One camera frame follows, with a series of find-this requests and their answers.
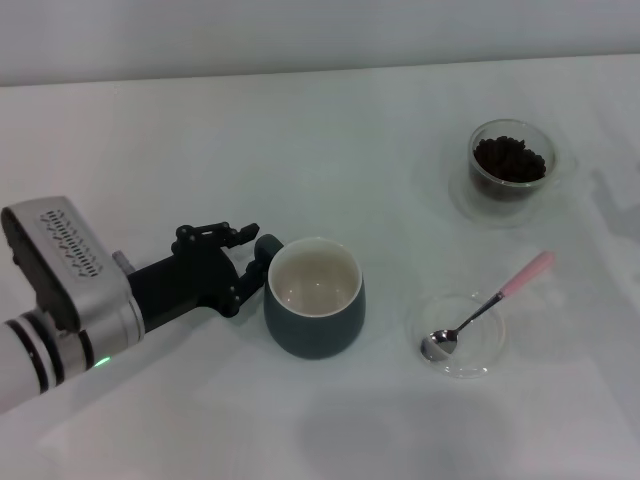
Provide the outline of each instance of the spoon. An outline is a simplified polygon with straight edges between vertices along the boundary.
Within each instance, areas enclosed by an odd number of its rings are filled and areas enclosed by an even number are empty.
[[[469,325],[500,300],[513,295],[539,274],[544,272],[547,268],[551,267],[555,262],[555,259],[556,256],[554,253],[542,252],[536,258],[531,260],[526,267],[520,270],[498,291],[498,293],[487,300],[484,305],[476,310],[458,328],[455,330],[438,330],[424,338],[422,342],[420,342],[420,352],[422,355],[432,362],[439,362],[446,359],[447,355],[443,354],[443,352],[449,355],[453,353],[458,345],[458,334],[464,327]]]

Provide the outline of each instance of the white tabletop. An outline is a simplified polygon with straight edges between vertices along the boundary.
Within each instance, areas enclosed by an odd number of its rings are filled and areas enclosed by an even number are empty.
[[[269,337],[260,295],[232,320],[185,315],[0,417],[0,478],[639,478],[639,79],[619,56],[0,89],[0,205],[67,195],[136,266],[185,223],[326,236],[368,294],[360,337],[317,362]],[[518,229],[448,194],[495,118],[579,163]],[[0,243],[9,319],[34,299]],[[409,349],[417,296],[491,290],[542,249],[557,266],[500,307],[493,374],[451,379]]]

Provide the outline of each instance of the coffee beans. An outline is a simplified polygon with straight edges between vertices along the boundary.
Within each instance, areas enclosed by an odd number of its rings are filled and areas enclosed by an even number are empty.
[[[511,137],[480,140],[473,151],[478,164],[489,174],[507,182],[529,183],[544,177],[544,159]]]

